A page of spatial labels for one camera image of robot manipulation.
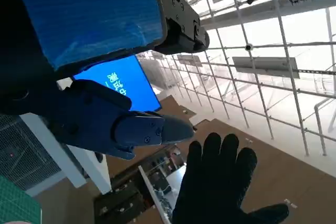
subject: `wooden floor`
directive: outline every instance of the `wooden floor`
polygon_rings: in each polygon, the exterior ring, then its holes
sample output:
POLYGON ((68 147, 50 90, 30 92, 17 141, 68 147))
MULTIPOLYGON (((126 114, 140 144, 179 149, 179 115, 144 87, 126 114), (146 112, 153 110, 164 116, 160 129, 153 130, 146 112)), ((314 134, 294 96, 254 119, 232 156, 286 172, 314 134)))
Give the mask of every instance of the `wooden floor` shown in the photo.
POLYGON ((256 152, 258 165, 243 202, 246 212, 289 201, 290 216, 285 223, 336 222, 336 178, 217 119, 201 122, 196 127, 192 140, 178 144, 185 155, 191 141, 203 144, 211 132, 217 132, 222 138, 234 133, 240 140, 239 148, 250 147, 256 152))

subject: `screw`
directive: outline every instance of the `screw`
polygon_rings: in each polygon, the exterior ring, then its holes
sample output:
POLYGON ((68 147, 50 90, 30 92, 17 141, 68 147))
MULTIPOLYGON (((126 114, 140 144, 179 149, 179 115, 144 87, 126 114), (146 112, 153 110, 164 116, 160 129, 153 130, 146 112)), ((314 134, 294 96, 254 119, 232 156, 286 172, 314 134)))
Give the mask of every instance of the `screw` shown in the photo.
POLYGON ((155 133, 156 133, 157 136, 161 136, 161 129, 157 128, 157 130, 155 131, 155 133))
POLYGON ((146 136, 144 140, 145 140, 145 143, 149 143, 149 141, 151 140, 151 138, 149 136, 146 136))

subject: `blue plastic wrap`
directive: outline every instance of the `blue plastic wrap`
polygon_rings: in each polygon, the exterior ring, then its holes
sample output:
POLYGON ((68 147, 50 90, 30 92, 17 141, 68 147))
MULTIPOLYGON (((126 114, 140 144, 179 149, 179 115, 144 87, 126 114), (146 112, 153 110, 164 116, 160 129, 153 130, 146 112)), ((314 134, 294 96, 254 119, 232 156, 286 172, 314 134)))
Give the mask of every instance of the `blue plastic wrap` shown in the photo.
POLYGON ((59 67, 163 37, 157 0, 23 0, 45 57, 59 67))

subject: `metal scaffolding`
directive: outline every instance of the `metal scaffolding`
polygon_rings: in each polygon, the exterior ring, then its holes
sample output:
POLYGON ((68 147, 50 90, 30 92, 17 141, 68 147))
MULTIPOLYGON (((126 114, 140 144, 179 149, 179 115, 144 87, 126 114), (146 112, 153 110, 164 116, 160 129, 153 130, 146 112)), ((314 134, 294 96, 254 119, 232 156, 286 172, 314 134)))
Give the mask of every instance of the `metal scaffolding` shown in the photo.
MULTIPOLYGON (((187 0, 187 1, 190 4, 194 4, 194 2, 195 2, 195 0, 187 0)), ((224 43, 223 43, 223 39, 221 38, 221 34, 220 34, 219 30, 216 28, 216 29, 214 29, 214 31, 216 31, 215 34, 217 35, 218 41, 219 41, 217 46, 220 45, 220 47, 210 47, 207 51, 205 51, 204 54, 205 54, 206 60, 202 58, 201 60, 197 59, 197 62, 196 62, 195 56, 191 55, 192 56, 191 66, 195 66, 196 71, 192 71, 192 70, 194 70, 193 68, 188 69, 188 66, 184 62, 177 64, 176 59, 173 56, 172 56, 172 60, 174 61, 174 64, 176 66, 176 70, 171 68, 171 66, 170 66, 170 64, 167 60, 168 56, 165 56, 166 57, 165 60, 167 61, 168 67, 165 67, 162 60, 160 60, 161 61, 161 66, 165 70, 165 73, 167 73, 166 72, 167 69, 170 69, 174 78, 175 78, 175 75, 173 73, 173 70, 179 72, 179 75, 180 75, 181 80, 182 80, 182 85, 179 85, 178 81, 175 79, 176 86, 179 89, 180 94, 182 96, 183 96, 182 90, 185 90, 185 92, 188 94, 191 102, 196 102, 196 101, 192 101, 191 94, 192 94, 193 97, 197 97, 198 102, 201 106, 204 105, 202 103, 204 103, 204 101, 206 101, 206 100, 203 99, 202 102, 201 102, 200 98, 201 97, 206 97, 207 100, 209 101, 212 112, 216 112, 216 109, 214 107, 214 102, 219 101, 223 104, 223 107, 225 109, 225 112, 226 112, 228 118, 230 118, 229 117, 229 111, 227 109, 228 107, 233 106, 235 108, 239 108, 242 112, 242 115, 243 115, 243 118, 244 118, 244 121, 245 121, 247 127, 249 127, 249 123, 248 123, 248 120, 247 120, 246 112, 249 112, 249 113, 252 113, 252 114, 255 114, 255 115, 258 115, 258 116, 262 116, 267 121, 267 125, 268 125, 268 129, 269 129, 271 139, 274 139, 274 133, 273 133, 271 122, 273 124, 275 124, 275 122, 278 122, 278 123, 282 123, 282 124, 285 124, 287 126, 296 128, 296 129, 300 130, 300 132, 301 132, 302 140, 303 140, 303 146, 304 146, 304 152, 307 156, 309 155, 309 148, 308 148, 308 144, 307 144, 306 133, 310 133, 310 134, 319 136, 320 140, 321 140, 323 155, 326 155, 327 150, 326 150, 326 145, 325 145, 324 140, 327 139, 327 140, 336 142, 336 135, 334 137, 333 135, 330 136, 330 135, 325 135, 323 133, 322 125, 321 125, 323 122, 320 120, 321 113, 319 113, 319 111, 321 109, 323 109, 327 105, 331 104, 331 102, 336 99, 336 92, 335 92, 336 75, 333 74, 333 72, 336 72, 336 64, 334 63, 335 59, 334 59, 334 51, 333 51, 333 46, 336 45, 336 41, 333 41, 333 36, 334 35, 332 34, 332 31, 331 31, 331 18, 330 18, 329 9, 326 9, 326 22, 327 22, 327 27, 328 27, 329 41, 291 43, 291 42, 287 42, 287 40, 286 40, 285 29, 283 27, 284 25, 283 25, 283 22, 282 22, 282 16, 281 16, 281 12, 280 12, 279 1, 278 0, 273 0, 273 1, 274 1, 274 7, 275 7, 274 12, 277 15, 277 19, 278 19, 277 22, 279 24, 279 28, 280 28, 280 32, 281 32, 282 43, 279 43, 279 44, 265 44, 265 45, 253 45, 253 48, 283 48, 284 49, 284 52, 285 52, 285 58, 284 59, 287 62, 287 67, 288 67, 287 73, 288 73, 289 77, 287 79, 283 78, 282 82, 281 82, 281 79, 278 80, 278 83, 274 82, 273 78, 272 78, 272 81, 264 81, 264 78, 262 78, 260 76, 260 72, 258 72, 258 69, 256 68, 256 64, 255 64, 255 59, 256 58, 254 57, 254 52, 252 52, 251 50, 248 50, 246 52, 249 55, 249 58, 251 60, 251 72, 250 72, 250 74, 246 74, 249 78, 247 80, 245 80, 245 79, 241 78, 241 76, 238 77, 238 76, 234 75, 234 73, 236 73, 235 69, 238 66, 229 62, 230 58, 227 56, 227 54, 228 54, 227 50, 239 49, 239 50, 244 50, 245 51, 246 45, 249 45, 249 39, 248 39, 248 36, 247 36, 247 33, 246 33, 244 19, 241 15, 242 4, 245 4, 246 1, 242 2, 242 0, 234 0, 234 5, 230 5, 230 6, 227 6, 227 7, 224 7, 224 8, 236 8, 236 14, 237 14, 237 18, 240 22, 241 30, 243 32, 245 45, 225 46, 224 43), (331 55, 332 55, 332 60, 331 60, 332 65, 331 65, 331 67, 329 67, 327 70, 302 70, 302 69, 293 70, 292 65, 290 64, 289 48, 293 48, 293 47, 319 47, 319 46, 330 46, 330 52, 331 52, 331 55), (224 62, 221 62, 221 61, 218 62, 218 60, 210 59, 208 55, 209 54, 211 55, 213 50, 220 50, 221 55, 224 56, 225 61, 224 62), (227 68, 227 72, 225 72, 224 76, 222 75, 223 70, 224 70, 223 67, 227 68), (322 91, 321 91, 321 89, 320 90, 318 90, 318 89, 314 89, 314 90, 298 89, 296 87, 296 81, 294 79, 293 73, 294 72, 296 72, 296 73, 297 72, 303 72, 303 73, 310 73, 311 75, 313 75, 312 74, 313 72, 311 72, 311 71, 316 71, 314 73, 315 74, 320 74, 320 76, 322 76, 322 77, 323 77, 322 74, 331 74, 331 75, 329 75, 329 77, 328 77, 329 79, 327 79, 327 80, 333 80, 333 90, 332 91, 328 90, 328 92, 327 92, 325 87, 324 87, 324 84, 322 84, 323 85, 323 90, 322 91), (186 74, 184 74, 184 76, 186 77, 185 80, 182 78, 182 74, 181 74, 182 72, 187 73, 187 76, 186 76, 186 74), (195 77, 199 78, 199 82, 195 83, 195 77), (223 80, 228 80, 230 82, 228 84, 228 86, 223 87, 224 85, 220 84, 221 82, 223 82, 223 80), (249 93, 245 93, 245 97, 244 97, 244 93, 242 93, 244 89, 241 89, 241 88, 238 89, 237 88, 237 84, 239 85, 239 83, 252 84, 252 85, 254 85, 254 87, 257 88, 257 90, 252 90, 251 88, 248 87, 250 89, 249 93), (236 94, 236 97, 237 97, 236 104, 230 102, 229 101, 229 95, 226 95, 227 91, 230 87, 230 84, 232 84, 232 86, 233 86, 233 90, 230 91, 230 92, 232 92, 232 93, 234 92, 236 94), (199 92, 198 88, 204 89, 205 93, 199 92), (269 102, 268 102, 269 104, 268 105, 267 105, 267 103, 265 101, 265 98, 264 98, 264 93, 265 93, 266 88, 271 88, 272 89, 272 93, 271 93, 271 97, 269 98, 269 102), (213 94, 212 89, 216 89, 218 91, 219 97, 214 97, 212 95, 213 94), (277 100, 274 100, 274 96, 273 96, 274 92, 273 91, 275 91, 275 90, 284 90, 284 91, 289 91, 290 93, 288 93, 286 95, 283 95, 281 98, 277 98, 277 100), (299 99, 298 99, 299 94, 311 95, 311 96, 314 96, 315 98, 316 97, 321 97, 321 101, 316 103, 315 106, 314 105, 312 106, 312 108, 311 108, 312 113, 310 113, 307 116, 307 112, 305 112, 306 114, 304 114, 304 119, 303 119, 303 116, 302 116, 300 103, 299 103, 299 99), (261 112, 262 110, 260 110, 258 112, 254 108, 247 108, 246 107, 246 103, 250 104, 250 103, 255 101, 255 100, 252 100, 250 102, 250 100, 248 100, 248 99, 251 99, 252 97, 254 97, 255 95, 260 96, 260 101, 261 101, 261 104, 262 104, 263 112, 261 112), (269 114, 269 111, 270 111, 271 108, 273 108, 274 106, 279 106, 278 104, 281 104, 284 101, 284 99, 286 99, 286 101, 287 101, 288 99, 291 98, 291 96, 294 98, 295 108, 296 108, 295 113, 297 113, 297 115, 298 115, 298 122, 297 123, 295 123, 295 122, 293 123, 293 121, 288 122, 287 119, 283 120, 283 119, 277 118, 276 115, 271 116, 269 114), (306 124, 307 119, 310 118, 312 115, 316 116, 316 120, 317 120, 316 124, 317 124, 318 132, 313 130, 313 129, 310 129, 310 126, 305 127, 304 124, 303 124, 303 123, 306 124)), ((205 7, 205 5, 207 6, 207 13, 203 14, 203 15, 209 16, 212 19, 212 22, 215 23, 216 22, 216 17, 214 16, 214 14, 216 12, 218 12, 220 9, 218 9, 218 6, 217 6, 217 10, 212 9, 210 0, 205 0, 205 2, 204 2, 204 7, 205 7)))

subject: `metal pipe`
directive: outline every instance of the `metal pipe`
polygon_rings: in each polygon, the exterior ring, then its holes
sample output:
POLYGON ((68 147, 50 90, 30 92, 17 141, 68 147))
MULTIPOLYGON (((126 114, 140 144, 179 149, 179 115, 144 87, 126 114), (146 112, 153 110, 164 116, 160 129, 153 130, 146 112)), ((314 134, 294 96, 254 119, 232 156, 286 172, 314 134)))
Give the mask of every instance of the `metal pipe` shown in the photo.
POLYGON ((303 138, 303 144, 305 146, 304 150, 306 151, 306 155, 309 156, 308 145, 307 145, 307 140, 306 140, 306 133, 305 133, 305 128, 303 127, 300 104, 299 104, 298 94, 297 94, 296 85, 295 85, 295 81, 294 81, 294 77, 293 77, 293 69, 292 69, 292 66, 290 64, 289 51, 288 51, 287 42, 286 42, 285 29, 283 27, 284 25, 282 23, 279 1, 274 0, 274 4, 275 4, 275 11, 277 13, 278 20, 279 20, 282 41, 284 43, 284 50, 285 50, 285 54, 286 54, 286 61, 287 61, 289 75, 290 75, 290 81, 291 81, 291 84, 292 84, 295 104, 296 104, 296 108, 297 108, 297 112, 298 112, 299 123, 300 123, 300 127, 301 127, 302 138, 303 138))
POLYGON ((331 121, 329 123, 328 132, 333 131, 335 119, 336 119, 336 110, 334 111, 334 114, 332 115, 331 121))
POLYGON ((250 99, 251 97, 253 97, 254 95, 256 95, 257 93, 259 93, 259 90, 254 92, 253 94, 249 95, 247 98, 243 99, 241 102, 245 102, 247 99, 250 99))
MULTIPOLYGON (((308 43, 288 43, 288 47, 306 47, 306 46, 329 46, 329 45, 336 45, 336 41, 315 41, 315 42, 308 42, 308 43)), ((283 47, 283 44, 268 44, 268 45, 253 45, 254 48, 276 48, 276 47, 283 47)), ((208 50, 221 50, 221 47, 213 47, 208 48, 208 50)), ((237 46, 237 47, 224 47, 224 49, 245 49, 245 46, 237 46)))
MULTIPOLYGON (((335 100, 331 100, 330 102, 326 102, 323 106, 319 107, 319 110, 322 110, 325 106, 329 105, 330 103, 332 103, 335 100)), ((312 115, 315 114, 315 111, 313 113, 311 113, 309 116, 306 116, 303 121, 307 120, 309 117, 311 117, 312 115)))
MULTIPOLYGON (((185 89, 187 89, 187 86, 185 85, 184 80, 183 80, 183 78, 182 78, 181 72, 179 71, 179 68, 177 67, 177 64, 176 64, 176 61, 175 61, 175 59, 174 59, 174 56, 172 56, 172 58, 173 58, 173 61, 174 61, 174 63, 175 63, 175 66, 176 66, 176 70, 177 70, 178 73, 180 74, 181 80, 182 80, 182 82, 183 82, 183 86, 185 87, 185 89)), ((186 91, 187 91, 187 94, 188 94, 188 96, 189 96, 190 102, 192 102, 188 90, 186 90, 186 91)))
MULTIPOLYGON (((244 26, 244 22, 243 22, 243 17, 242 17, 242 15, 241 15, 241 12, 240 12, 240 9, 239 9, 239 6, 238 6, 238 1, 237 1, 237 0, 234 0, 234 2, 235 2, 235 5, 236 5, 237 15, 238 15, 238 19, 239 19, 239 22, 240 22, 240 26, 241 26, 242 31, 243 31, 243 35, 244 35, 244 39, 245 39, 245 43, 246 43, 246 45, 248 45, 249 42, 248 42, 247 35, 246 35, 246 31, 245 31, 245 26, 244 26)), ((273 130, 272 130, 272 126, 271 126, 271 122, 270 122, 269 117, 268 117, 268 113, 267 113, 267 108, 266 108, 266 105, 265 105, 264 96, 263 96, 263 93, 262 93, 262 91, 261 91, 261 86, 260 86, 260 82, 259 82, 259 77, 258 77, 258 74, 257 74, 256 65, 255 65, 254 58, 253 58, 253 56, 252 56, 252 52, 251 52, 251 50, 248 50, 248 54, 249 54, 249 56, 250 56, 250 60, 251 60, 251 64, 252 64, 252 69, 253 69, 254 76, 255 76, 255 79, 256 79, 256 82, 257 82, 257 87, 258 87, 258 90, 259 90, 259 94, 260 94, 260 98, 261 98, 262 107, 264 108, 264 113, 265 113, 265 116, 266 116, 266 121, 267 121, 268 129, 269 129, 269 133, 270 133, 270 135, 271 135, 271 139, 274 139, 274 136, 273 136, 273 130)))
MULTIPOLYGON (((165 72, 166 76, 168 76, 166 68, 163 68, 163 69, 164 69, 164 72, 165 72)), ((168 85, 167 85, 167 82, 166 82, 166 81, 164 82, 164 85, 166 86, 166 89, 168 89, 168 85)))
MULTIPOLYGON (((216 97, 212 97, 212 96, 209 96, 209 97, 210 97, 210 98, 212 98, 212 99, 214 99, 214 100, 221 101, 220 99, 218 99, 218 98, 216 98, 216 97)), ((226 104, 228 104, 228 105, 234 106, 234 107, 236 107, 236 108, 240 108, 240 106, 238 106, 238 105, 235 105, 235 104, 233 104, 233 103, 226 102, 226 101, 225 101, 225 103, 226 103, 226 104)), ((257 112, 257 111, 250 110, 250 109, 248 109, 248 108, 244 108, 244 110, 246 110, 246 111, 248 111, 248 112, 250 112, 250 113, 253 113, 253 114, 256 114, 256 115, 260 115, 260 116, 263 116, 263 117, 265 117, 265 115, 264 115, 264 114, 262 114, 262 113, 259 113, 259 112, 257 112)), ((269 116, 269 118, 270 118, 271 120, 273 120, 273 121, 276 121, 276 122, 279 122, 279 123, 282 123, 282 124, 285 124, 285 125, 288 125, 288 126, 294 127, 294 128, 296 128, 296 129, 299 129, 299 130, 301 129, 301 127, 299 127, 299 126, 296 126, 295 124, 292 124, 292 123, 285 122, 285 121, 283 121, 283 120, 280 120, 280 119, 274 118, 274 117, 272 117, 272 116, 269 116)), ((329 137, 329 136, 326 136, 326 135, 320 134, 320 133, 318 133, 318 132, 315 132, 315 131, 309 130, 309 129, 307 129, 307 128, 305 129, 305 131, 306 131, 306 132, 308 132, 308 133, 314 134, 314 135, 316 135, 316 136, 322 136, 323 138, 326 138, 326 139, 329 139, 329 140, 331 140, 331 141, 334 141, 334 142, 336 142, 336 138, 332 138, 332 137, 329 137)))
POLYGON ((325 149, 325 142, 324 142, 324 138, 322 136, 323 135, 323 131, 322 131, 322 125, 321 125, 321 120, 320 120, 320 115, 319 115, 319 106, 322 105, 322 104, 324 104, 328 100, 329 100, 329 98, 323 99, 322 101, 320 101, 319 103, 315 104, 315 106, 314 106, 315 115, 316 115, 316 122, 317 122, 317 126, 319 128, 320 140, 321 140, 322 151, 323 151, 323 155, 324 156, 327 155, 327 151, 325 149))
POLYGON ((199 75, 199 77, 200 77, 200 80, 201 80, 202 86, 203 86, 203 88, 204 88, 204 91, 205 91, 205 93, 206 93, 206 96, 207 96, 207 98, 208 98, 208 101, 209 101, 209 103, 210 103, 210 106, 211 106, 212 112, 215 112, 215 110, 214 110, 214 107, 212 106, 212 103, 211 103, 211 101, 210 101, 210 98, 209 98, 209 96, 208 96, 208 91, 207 91, 207 90, 206 90, 206 88, 205 88, 204 81, 203 81, 203 79, 202 79, 202 76, 201 76, 201 74, 200 74, 200 70, 198 69, 198 66, 197 66, 197 64, 196 64, 196 61, 195 61, 194 55, 193 55, 193 54, 191 54, 191 56, 192 56, 192 58, 193 58, 193 61, 194 61, 194 64, 195 64, 195 67, 196 67, 197 73, 198 73, 198 75, 199 75))
MULTIPOLYGON (((225 80, 232 80, 231 78, 228 78, 228 77, 212 76, 211 74, 206 74, 206 73, 203 73, 202 75, 204 75, 204 76, 210 76, 210 77, 216 77, 216 78, 225 79, 225 80)), ((256 83, 252 82, 252 81, 240 80, 240 79, 236 79, 236 78, 234 80, 238 81, 238 82, 242 82, 242 83, 249 83, 249 84, 256 85, 256 83)), ((261 82, 260 85, 263 86, 263 87, 268 87, 268 88, 273 88, 273 89, 281 89, 281 90, 286 90, 286 91, 293 91, 293 89, 291 89, 291 88, 286 88, 286 87, 281 87, 281 86, 275 86, 275 85, 265 84, 263 82, 261 82)), ((302 94, 315 95, 317 97, 325 97, 325 98, 336 99, 336 95, 332 95, 332 94, 315 93, 315 92, 310 92, 310 91, 301 90, 301 89, 298 89, 297 92, 298 93, 302 93, 302 94)))
MULTIPOLYGON (((189 79, 190 79, 190 81, 191 81, 191 84, 192 84, 192 86, 193 86, 193 88, 194 88, 194 90, 195 90, 195 92, 196 92, 195 84, 194 84, 194 82, 193 82, 193 79, 191 79, 191 75, 190 75, 190 73, 189 73, 189 71, 188 71, 187 65, 184 64, 184 66, 185 66, 185 69, 187 70, 187 73, 188 73, 189 79)), ((199 101, 199 104, 200 104, 201 107, 202 107, 202 103, 201 103, 200 97, 198 96, 197 93, 196 93, 196 96, 197 96, 197 99, 198 99, 198 101, 199 101)))
MULTIPOLYGON (((329 41, 333 42, 331 20, 330 20, 330 10, 329 10, 329 8, 326 8, 325 11, 326 11, 326 20, 327 20, 329 41)), ((335 53, 334 53, 334 46, 332 44, 330 45, 330 52, 331 52, 332 71, 335 72, 336 71, 335 53)), ((336 93, 336 76, 333 76, 333 82, 334 82, 334 93, 336 93)))
MULTIPOLYGON (((190 73, 189 73, 189 71, 188 71, 188 68, 187 68, 186 64, 184 64, 184 66, 185 66, 185 69, 187 70, 188 76, 189 76, 189 78, 190 78, 190 82, 191 82, 191 84, 192 84, 192 86, 193 86, 193 88, 194 88, 194 90, 195 90, 195 92, 196 92, 196 88, 195 88, 194 82, 193 82, 193 80, 191 79, 191 76, 190 76, 190 73)), ((198 99, 198 101, 199 101, 199 104, 200 104, 201 107, 202 107, 202 103, 201 103, 200 97, 198 96, 197 93, 196 93, 196 96, 197 96, 197 99, 198 99)))
MULTIPOLYGON (((206 2, 207 2, 207 6, 208 6, 208 8, 209 8, 210 14, 211 14, 211 18, 212 18, 213 22, 215 22, 214 14, 212 13, 212 10, 211 10, 211 6, 210 6, 210 3, 209 3, 209 0, 206 0, 206 2)), ((217 28, 216 28, 216 33, 217 33, 219 42, 220 42, 220 44, 221 44, 221 48, 222 48, 222 51, 223 51, 223 54, 224 54, 224 58, 225 58, 225 60, 226 60, 226 63, 229 64, 229 62, 228 62, 228 58, 227 58, 227 56, 226 56, 225 49, 224 49, 224 47, 223 47, 223 42, 222 42, 221 36, 219 35, 219 31, 218 31, 217 28)), ((205 55, 206 55, 206 58, 207 58, 208 62, 210 63, 206 51, 205 51, 205 55)), ((232 84, 233 84, 234 89, 235 89, 235 91, 236 91, 237 98, 238 98, 238 102, 239 102, 240 108, 241 108, 241 110, 242 110, 242 114, 243 114, 243 116, 244 116, 246 126, 249 128, 249 125, 248 125, 248 122, 247 122, 247 118, 246 118, 246 114, 245 114, 245 111, 244 111, 244 108, 243 108, 243 105, 242 105, 242 101, 240 100, 240 96, 239 96, 239 93, 238 93, 238 91, 237 91, 237 86, 236 86, 236 83, 235 83, 235 81, 234 81, 234 77, 233 77, 232 70, 231 70, 230 67, 228 67, 228 70, 229 70, 229 72, 230 72, 230 76, 231 76, 231 79, 232 79, 232 84)))
POLYGON ((229 84, 227 85, 227 87, 226 87, 226 89, 225 89, 225 92, 224 92, 224 94, 223 94, 224 97, 226 97, 226 94, 227 94, 227 92, 229 91, 229 88, 230 88, 230 86, 231 86, 231 82, 232 82, 232 81, 229 82, 229 84))
POLYGON ((182 94, 182 91, 181 91, 181 89, 180 89, 180 86, 178 85, 178 81, 177 81, 177 79, 176 79, 176 76, 174 75, 173 70, 172 70, 172 68, 171 68, 171 66, 170 66, 170 64, 169 64, 167 58, 166 58, 166 61, 167 61, 168 67, 169 67, 169 69, 170 69, 170 71, 171 71, 171 73, 172 73, 172 75, 173 75, 173 77, 174 77, 175 83, 176 83, 177 87, 179 88, 178 90, 180 91, 182 98, 184 98, 184 97, 183 97, 183 94, 182 94))
MULTIPOLYGON (((221 94, 221 93, 220 93, 221 91, 220 91, 220 89, 219 89, 219 86, 218 86, 218 83, 217 83, 216 78, 214 78, 214 80, 215 80, 215 83, 216 83, 216 85, 217 85, 217 89, 218 89, 218 92, 219 92, 219 95, 220 95, 220 94, 221 94)), ((226 106, 225 106, 224 101, 223 101, 223 107, 224 107, 224 110, 225 110, 225 112, 226 112, 227 118, 230 119, 230 116, 229 116, 229 113, 227 112, 227 109, 226 109, 226 106)))
POLYGON ((272 106, 270 106, 267 110, 270 110, 271 108, 273 108, 275 105, 277 105, 279 102, 282 102, 285 98, 289 97, 290 95, 292 95, 293 93, 289 93, 286 94, 283 98, 281 98, 279 101, 277 101, 276 103, 274 103, 272 106))
MULTIPOLYGON (((208 54, 206 53, 206 51, 205 51, 205 57, 206 57, 207 61, 210 63, 209 58, 208 58, 208 54)), ((211 73, 212 73, 212 77, 214 78, 215 84, 217 86, 217 90, 218 90, 219 96, 220 96, 220 98, 222 100, 223 107, 224 107, 224 110, 226 112, 227 118, 230 119, 229 113, 227 112, 227 109, 226 109, 226 106, 225 106, 225 103, 224 103, 224 100, 223 100, 223 97, 222 97, 222 93, 221 93, 221 91, 219 89, 219 85, 218 85, 218 82, 217 82, 215 74, 214 74, 214 70, 212 69, 211 65, 209 65, 209 66, 210 66, 210 70, 211 70, 211 73)))

